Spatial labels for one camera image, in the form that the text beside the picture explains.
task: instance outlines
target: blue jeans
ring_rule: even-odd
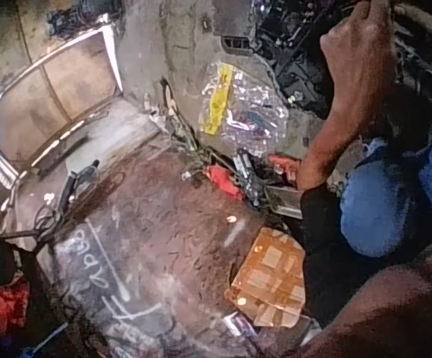
[[[432,212],[432,145],[396,158],[382,139],[374,139],[341,200],[348,244],[359,254],[382,257],[413,239],[425,224],[417,210],[420,192]]]

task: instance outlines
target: black sleeve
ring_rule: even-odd
[[[301,198],[306,308],[322,327],[330,323],[379,262],[353,251],[340,230],[338,197],[326,185]]]

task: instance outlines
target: clear plastic bag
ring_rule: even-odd
[[[285,138],[289,111],[270,87],[227,63],[213,63],[199,114],[200,130],[232,140],[258,157]]]

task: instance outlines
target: knee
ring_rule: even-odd
[[[382,257],[414,231],[413,185],[400,166],[377,160],[358,167],[342,197],[341,229],[359,254]]]

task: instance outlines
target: brown cardboard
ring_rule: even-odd
[[[256,326],[293,327],[305,304],[304,255],[291,236],[262,228],[225,297]]]

